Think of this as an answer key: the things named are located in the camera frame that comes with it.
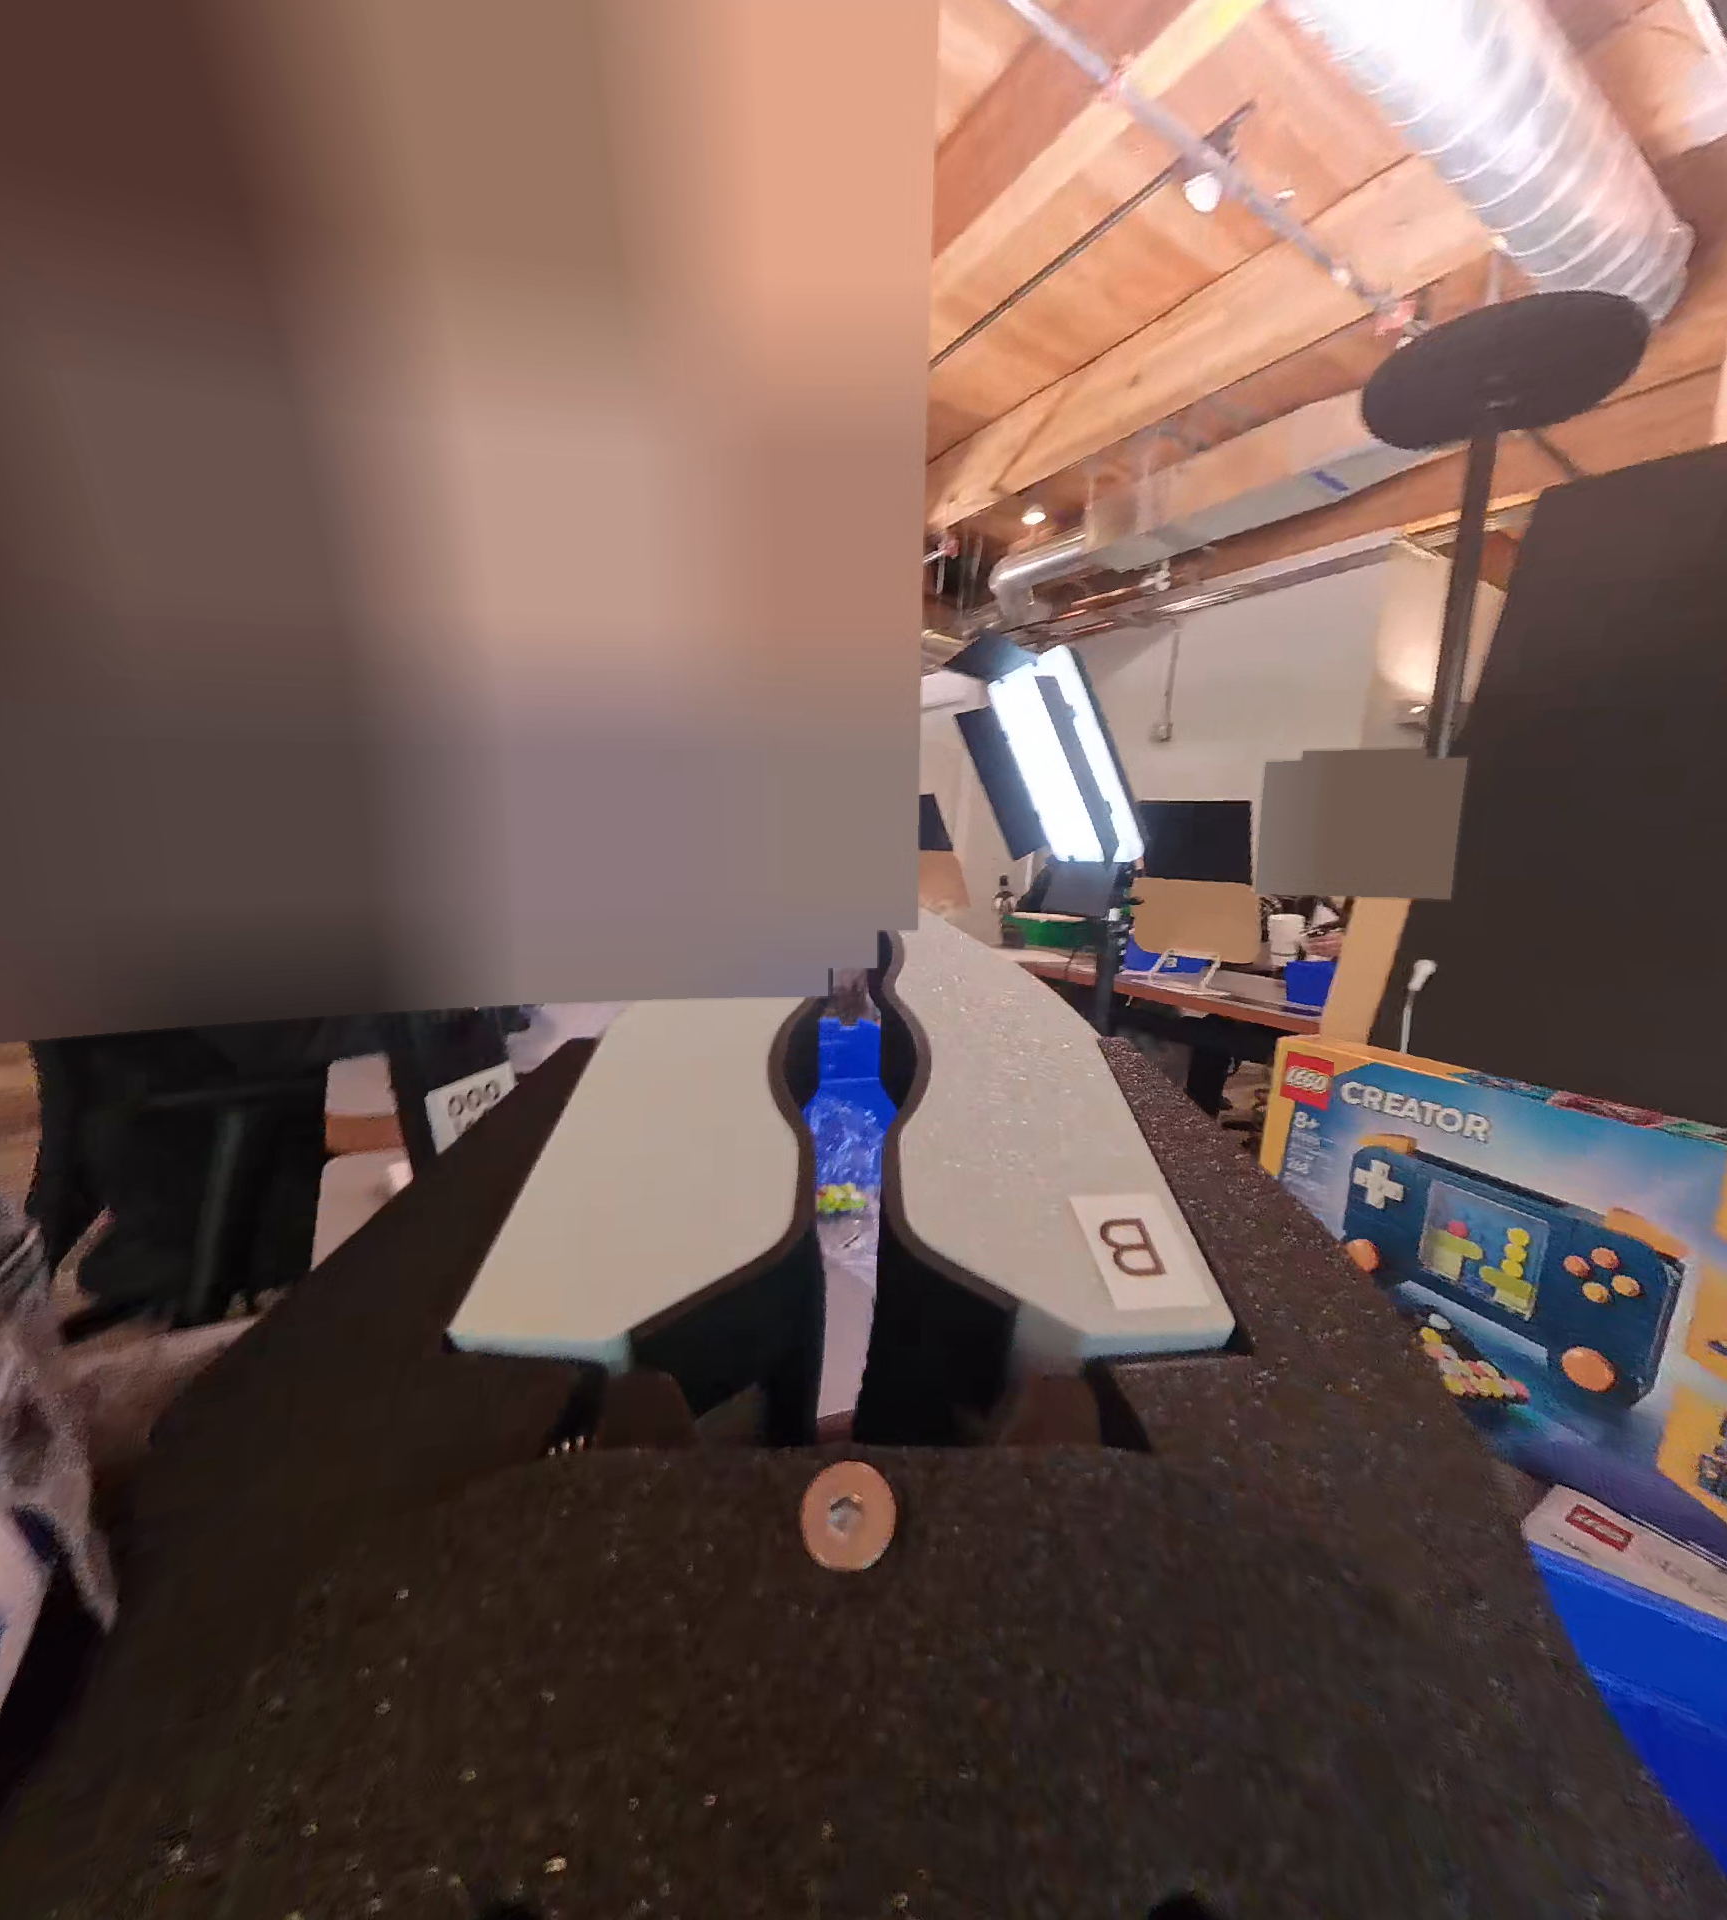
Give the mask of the black chair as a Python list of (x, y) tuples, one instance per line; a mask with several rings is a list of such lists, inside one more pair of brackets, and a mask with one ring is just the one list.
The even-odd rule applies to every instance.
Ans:
[(139, 1029), (28, 1045), (39, 1155), (25, 1196), (52, 1271), (75, 1269), (70, 1336), (127, 1321), (193, 1325), (309, 1271), (329, 1071), (383, 1049), (377, 1016)]

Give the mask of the black panel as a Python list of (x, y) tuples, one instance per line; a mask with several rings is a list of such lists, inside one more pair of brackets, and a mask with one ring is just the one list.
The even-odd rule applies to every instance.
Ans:
[(1373, 1041), (1727, 1132), (1727, 444), (1541, 494)]

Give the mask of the black round-base stand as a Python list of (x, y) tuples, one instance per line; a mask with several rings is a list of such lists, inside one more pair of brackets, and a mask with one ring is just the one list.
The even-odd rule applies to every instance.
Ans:
[(1359, 416), (1380, 444), (1402, 451), (1466, 448), (1426, 696), (1430, 758), (1445, 758), (1453, 747), (1501, 440), (1593, 412), (1639, 369), (1648, 340), (1652, 319), (1628, 297), (1533, 292), (1418, 333), (1363, 387)]

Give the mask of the wooden desk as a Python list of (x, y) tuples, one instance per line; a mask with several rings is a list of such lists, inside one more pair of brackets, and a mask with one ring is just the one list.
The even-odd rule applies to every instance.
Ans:
[[(1095, 997), (1095, 964), (1088, 951), (995, 950), (995, 959), (1010, 962), (1051, 987), (1079, 989), (1089, 994), (1089, 999)], [(1220, 989), (1199, 989), (1164, 975), (1116, 975), (1111, 994), (1116, 999), (1168, 1010), (1181, 1020), (1222, 1020), (1278, 1035), (1316, 1035), (1323, 1029), (1320, 1013), (1280, 999), (1243, 999)]]

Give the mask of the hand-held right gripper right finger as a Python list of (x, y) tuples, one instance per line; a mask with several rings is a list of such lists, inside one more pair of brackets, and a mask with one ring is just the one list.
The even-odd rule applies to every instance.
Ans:
[(881, 1196), (923, 1269), (1010, 1318), (1015, 1365), (1220, 1352), (1233, 1305), (1093, 1027), (931, 911), (881, 989), (913, 1041)]

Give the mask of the wooden board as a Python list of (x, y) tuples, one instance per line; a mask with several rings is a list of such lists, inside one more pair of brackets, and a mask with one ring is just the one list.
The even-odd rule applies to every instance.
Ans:
[(1404, 897), (1353, 897), (1342, 933), (1337, 964), (1320, 1020), (1320, 1035), (1333, 1045), (1366, 1045), (1394, 975), (1404, 920)]

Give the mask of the toy brick set box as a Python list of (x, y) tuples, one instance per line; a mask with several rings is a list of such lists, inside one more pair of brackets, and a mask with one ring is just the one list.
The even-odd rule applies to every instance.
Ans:
[(1727, 1132), (1283, 1037), (1257, 1160), (1493, 1451), (1727, 1559)]

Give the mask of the clear plastic bag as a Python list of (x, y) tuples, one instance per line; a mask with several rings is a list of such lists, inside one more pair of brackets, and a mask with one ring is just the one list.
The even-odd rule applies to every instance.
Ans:
[(822, 1082), (807, 1103), (816, 1168), (816, 1235), (826, 1263), (877, 1290), (881, 1151), (895, 1103), (877, 1078)]

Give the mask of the studio light panel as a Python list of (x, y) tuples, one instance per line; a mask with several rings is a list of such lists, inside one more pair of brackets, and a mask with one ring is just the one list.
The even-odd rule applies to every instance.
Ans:
[(1000, 631), (982, 631), (949, 669), (982, 688), (956, 729), (1007, 854), (1049, 854), (1041, 911), (1095, 933), (1089, 1020), (1110, 1037), (1145, 830), (1089, 673), (1066, 642), (1029, 650)]

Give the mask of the white instruction booklet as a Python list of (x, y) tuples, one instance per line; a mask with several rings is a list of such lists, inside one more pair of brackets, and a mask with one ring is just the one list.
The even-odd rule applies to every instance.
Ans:
[(1727, 1623), (1727, 1565), (1672, 1540), (1571, 1487), (1552, 1487), (1523, 1518), (1523, 1540)]

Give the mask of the small silver ventilation duct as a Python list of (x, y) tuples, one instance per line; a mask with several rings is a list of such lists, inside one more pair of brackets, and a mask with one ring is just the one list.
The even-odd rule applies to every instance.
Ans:
[(991, 604), (1000, 627), (1034, 625), (1046, 619), (1040, 594), (1058, 590), (1093, 570), (1093, 551), (1084, 525), (1021, 546), (991, 568)]

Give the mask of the blue plastic bin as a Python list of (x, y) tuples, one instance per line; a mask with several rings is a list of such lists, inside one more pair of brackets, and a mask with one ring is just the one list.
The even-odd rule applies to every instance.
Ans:
[(1530, 1548), (1625, 1739), (1727, 1874), (1727, 1620)]

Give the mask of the large silver ventilation duct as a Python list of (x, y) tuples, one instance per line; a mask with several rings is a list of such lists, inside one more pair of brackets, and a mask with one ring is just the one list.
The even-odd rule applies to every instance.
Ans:
[(1541, 3), (1280, 3), (1538, 292), (1664, 324), (1691, 227)]

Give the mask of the black monitor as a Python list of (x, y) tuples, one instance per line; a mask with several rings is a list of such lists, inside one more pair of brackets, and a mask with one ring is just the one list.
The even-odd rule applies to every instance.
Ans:
[(1141, 873), (1166, 881), (1252, 885), (1252, 803), (1137, 803)]

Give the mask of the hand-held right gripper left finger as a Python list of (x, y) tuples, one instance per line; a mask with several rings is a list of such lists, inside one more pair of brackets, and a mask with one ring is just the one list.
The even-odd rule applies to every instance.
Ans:
[(449, 1318), (463, 1352), (609, 1374), (822, 1365), (810, 997), (629, 1002)]

